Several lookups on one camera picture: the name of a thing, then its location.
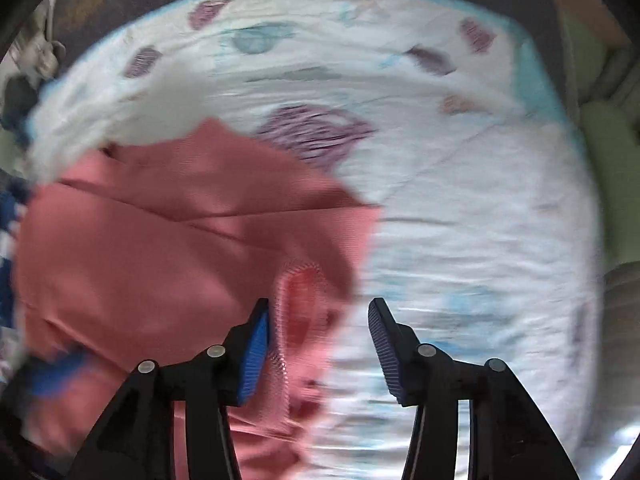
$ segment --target metal rivet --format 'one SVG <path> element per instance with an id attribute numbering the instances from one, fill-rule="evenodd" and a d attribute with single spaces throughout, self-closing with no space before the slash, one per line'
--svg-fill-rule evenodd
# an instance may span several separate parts
<path id="1" fill-rule="evenodd" d="M 423 344 L 418 346 L 418 354 L 423 357 L 433 357 L 436 355 L 437 350 L 435 346 Z"/>
<path id="2" fill-rule="evenodd" d="M 153 361 L 142 361 L 138 365 L 138 371 L 141 374 L 148 374 L 151 370 L 156 367 L 156 364 Z"/>
<path id="3" fill-rule="evenodd" d="M 225 352 L 225 347 L 223 347 L 222 345 L 213 345 L 207 348 L 207 355 L 213 358 L 222 357 Z"/>
<path id="4" fill-rule="evenodd" d="M 507 365 L 500 359 L 489 359 L 489 368 L 494 372 L 503 372 L 507 369 Z"/>

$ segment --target purple leaf print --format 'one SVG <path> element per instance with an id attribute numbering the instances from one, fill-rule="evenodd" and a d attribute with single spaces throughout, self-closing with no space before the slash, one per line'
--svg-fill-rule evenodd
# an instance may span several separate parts
<path id="1" fill-rule="evenodd" d="M 460 34 L 475 54 L 487 53 L 495 39 L 494 33 L 471 18 L 465 18 L 460 22 Z"/>
<path id="2" fill-rule="evenodd" d="M 200 30 L 211 23 L 231 0 L 205 0 L 189 13 L 189 25 Z"/>
<path id="3" fill-rule="evenodd" d="M 414 46 L 406 54 L 414 56 L 420 67 L 433 75 L 445 76 L 456 70 L 449 56 L 435 48 Z"/>
<path id="4" fill-rule="evenodd" d="M 295 105 L 274 111 L 256 136 L 329 172 L 349 155 L 356 142 L 375 131 L 369 123 L 344 110 Z"/>
<path id="5" fill-rule="evenodd" d="M 124 71 L 124 77 L 134 78 L 148 74 L 161 57 L 162 54 L 152 46 L 141 48 L 129 61 Z"/>

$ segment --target brown stain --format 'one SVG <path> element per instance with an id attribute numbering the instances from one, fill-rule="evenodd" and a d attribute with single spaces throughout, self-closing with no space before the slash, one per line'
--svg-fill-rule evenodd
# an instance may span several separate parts
<path id="1" fill-rule="evenodd" d="M 66 12 L 60 19 L 60 26 L 67 31 L 82 27 L 86 19 L 91 16 L 104 0 L 70 0 L 66 4 Z"/>

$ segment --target red fabric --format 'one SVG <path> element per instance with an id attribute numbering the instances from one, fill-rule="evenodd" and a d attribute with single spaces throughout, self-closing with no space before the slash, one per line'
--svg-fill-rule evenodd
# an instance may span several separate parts
<path id="1" fill-rule="evenodd" d="M 76 450 L 138 362 L 193 358 L 267 297 L 270 355 L 230 420 L 245 480 L 293 471 L 377 214 L 214 120 L 185 139 L 88 154 L 37 192 L 20 228 L 14 281 L 29 348 L 51 358 L 79 342 L 94 354 L 62 395 L 38 402 L 34 439 Z M 184 434 L 180 407 L 175 433 Z M 184 446 L 176 438 L 179 479 Z"/>

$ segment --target blue trim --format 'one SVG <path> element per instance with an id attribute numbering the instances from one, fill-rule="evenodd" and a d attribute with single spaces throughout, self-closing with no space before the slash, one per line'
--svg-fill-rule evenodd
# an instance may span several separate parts
<path id="1" fill-rule="evenodd" d="M 196 1 L 199 0 L 177 0 L 161 7 L 160 9 L 147 13 L 135 22 L 123 25 L 91 46 L 78 58 L 78 60 L 76 60 L 76 63 L 83 62 L 92 56 L 105 42 L 111 41 L 119 34 L 123 34 L 124 30 L 126 30 L 131 23 L 145 23 L 147 20 L 155 19 L 166 12 L 177 9 L 177 7 Z M 476 6 L 475 4 L 470 4 L 463 0 L 427 1 L 449 7 L 450 9 L 468 12 L 475 17 L 479 17 L 484 23 L 497 26 L 509 33 L 516 42 L 516 74 L 514 78 L 514 93 L 521 99 L 521 101 L 524 102 L 527 113 L 537 114 L 542 118 L 557 121 L 563 126 L 572 126 L 571 121 L 568 119 L 564 111 L 562 101 L 558 98 L 554 86 L 546 74 L 534 41 L 522 26 L 509 18 L 505 18 L 504 16 L 495 14 L 490 10 Z M 32 128 L 28 128 L 28 130 L 30 133 L 33 133 Z"/>

